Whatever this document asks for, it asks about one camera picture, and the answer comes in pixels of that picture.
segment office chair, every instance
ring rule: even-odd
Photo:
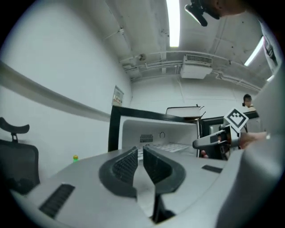
[[[8,188],[27,194],[40,183],[39,151],[35,146],[18,143],[17,134],[25,134],[30,126],[13,126],[0,118],[0,128],[10,132],[12,141],[0,139],[0,169]]]

